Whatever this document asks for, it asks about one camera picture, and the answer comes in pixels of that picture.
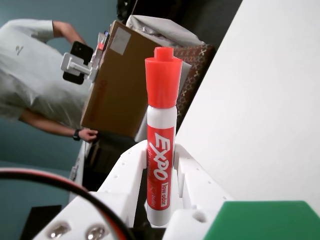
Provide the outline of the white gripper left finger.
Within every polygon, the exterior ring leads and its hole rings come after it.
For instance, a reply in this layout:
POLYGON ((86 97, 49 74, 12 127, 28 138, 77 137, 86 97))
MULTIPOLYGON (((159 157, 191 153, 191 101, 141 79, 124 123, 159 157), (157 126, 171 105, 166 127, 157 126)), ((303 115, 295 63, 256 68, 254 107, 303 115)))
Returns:
MULTIPOLYGON (((142 172, 146 168, 147 141, 125 151, 98 191, 90 194, 109 207, 132 228, 135 221, 142 172)), ((97 209, 81 196, 75 197, 36 236, 36 240, 112 240, 111 228, 97 209)))

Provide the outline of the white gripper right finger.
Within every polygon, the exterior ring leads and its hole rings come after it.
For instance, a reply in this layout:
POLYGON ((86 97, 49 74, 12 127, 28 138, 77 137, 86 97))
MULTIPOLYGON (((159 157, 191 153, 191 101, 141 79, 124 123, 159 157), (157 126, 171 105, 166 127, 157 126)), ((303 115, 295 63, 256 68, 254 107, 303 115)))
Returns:
POLYGON ((164 240, 203 240, 226 201, 234 198, 180 144, 175 145, 171 215, 164 240))

